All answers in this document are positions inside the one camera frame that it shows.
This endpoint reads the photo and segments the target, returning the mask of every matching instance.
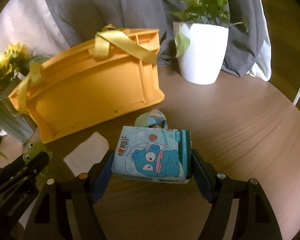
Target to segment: light green cloth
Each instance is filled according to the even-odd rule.
[[[163,113],[158,109],[152,109],[150,112],[140,115],[134,126],[136,127],[152,127],[156,124],[161,125],[162,128],[168,129],[167,120]]]

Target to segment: yellow handle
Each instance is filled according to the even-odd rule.
[[[107,25],[102,29],[102,32],[97,32],[94,50],[89,51],[90,55],[108,58],[111,43],[146,63],[157,65],[157,55],[154,52],[139,46],[121,30],[124,29],[116,29],[113,25]]]
[[[21,81],[21,83],[18,86],[18,105],[19,105],[18,110],[24,114],[28,114],[28,110],[26,108],[26,102],[27,102],[27,89],[30,81],[34,86],[43,83],[44,80],[41,75],[40,63],[30,64],[29,74]]]

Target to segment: black metal bracket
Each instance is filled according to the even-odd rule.
[[[244,182],[218,173],[202,159],[197,150],[192,150],[192,170],[202,197],[212,203],[199,239],[223,239],[232,200],[238,198],[239,208],[232,240],[282,240],[274,211],[255,178]]]
[[[9,232],[39,194],[35,177],[49,163],[49,155],[40,152],[28,163],[22,155],[0,169],[0,235]]]
[[[114,152],[109,150],[101,163],[72,181],[51,179],[43,188],[28,220],[24,240],[72,240],[66,199],[72,199],[82,240],[106,239],[92,204],[102,198],[111,177]],[[192,150],[192,171],[202,197],[212,203],[208,219],[198,239],[222,240],[228,224],[232,200],[239,198],[239,210],[232,240],[282,240],[271,205],[256,179],[233,180],[217,172]]]

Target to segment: toy eye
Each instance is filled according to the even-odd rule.
[[[153,171],[153,167],[150,164],[146,164],[142,167],[143,171]]]
[[[25,155],[23,156],[23,160],[24,160],[25,162],[28,162],[28,161],[30,160],[30,155],[29,155],[29,154],[25,154]]]
[[[154,152],[148,152],[148,153],[146,153],[145,158],[148,162],[153,162],[156,158],[156,155]]]
[[[31,148],[33,148],[34,147],[34,143],[33,142],[29,142],[28,143],[28,149],[31,149]]]

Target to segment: sunflower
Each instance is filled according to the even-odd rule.
[[[10,57],[6,53],[0,53],[0,78],[5,77],[9,69],[11,69]]]
[[[9,58],[24,58],[24,59],[30,59],[31,54],[28,53],[28,47],[23,44],[20,45],[20,42],[15,44],[9,44],[6,48],[5,55]]]

